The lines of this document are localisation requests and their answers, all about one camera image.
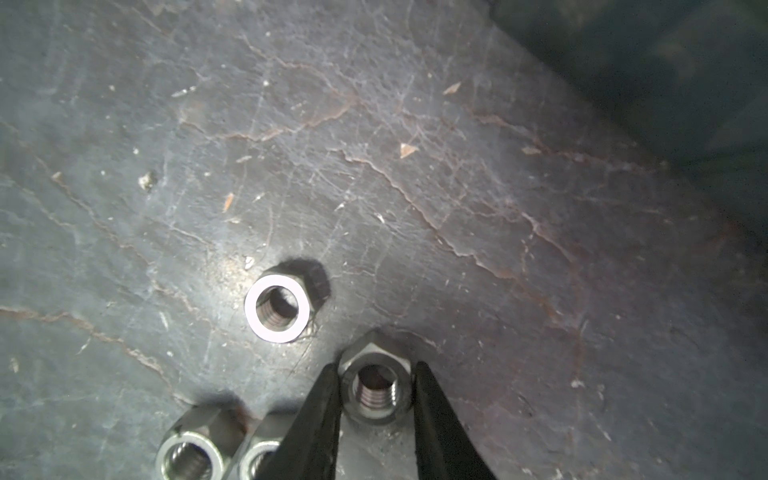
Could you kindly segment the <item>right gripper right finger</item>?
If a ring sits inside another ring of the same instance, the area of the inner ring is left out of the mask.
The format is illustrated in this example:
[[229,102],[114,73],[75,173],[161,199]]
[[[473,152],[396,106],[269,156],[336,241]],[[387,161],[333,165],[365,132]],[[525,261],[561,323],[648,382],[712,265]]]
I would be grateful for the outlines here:
[[424,361],[413,367],[413,414],[419,479],[496,479]]

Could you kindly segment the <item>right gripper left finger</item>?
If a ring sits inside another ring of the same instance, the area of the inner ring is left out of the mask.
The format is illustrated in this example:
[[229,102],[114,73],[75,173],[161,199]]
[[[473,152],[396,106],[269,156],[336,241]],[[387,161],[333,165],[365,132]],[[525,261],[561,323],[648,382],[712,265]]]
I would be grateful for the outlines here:
[[338,367],[329,363],[321,370],[287,434],[256,478],[334,479],[341,413]]

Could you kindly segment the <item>silver nut small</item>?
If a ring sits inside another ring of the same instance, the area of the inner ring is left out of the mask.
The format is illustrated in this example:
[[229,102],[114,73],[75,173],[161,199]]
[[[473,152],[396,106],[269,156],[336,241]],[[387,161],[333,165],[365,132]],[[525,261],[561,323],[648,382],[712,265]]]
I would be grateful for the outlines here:
[[255,422],[238,448],[223,478],[255,480],[290,430],[296,412],[272,412]]

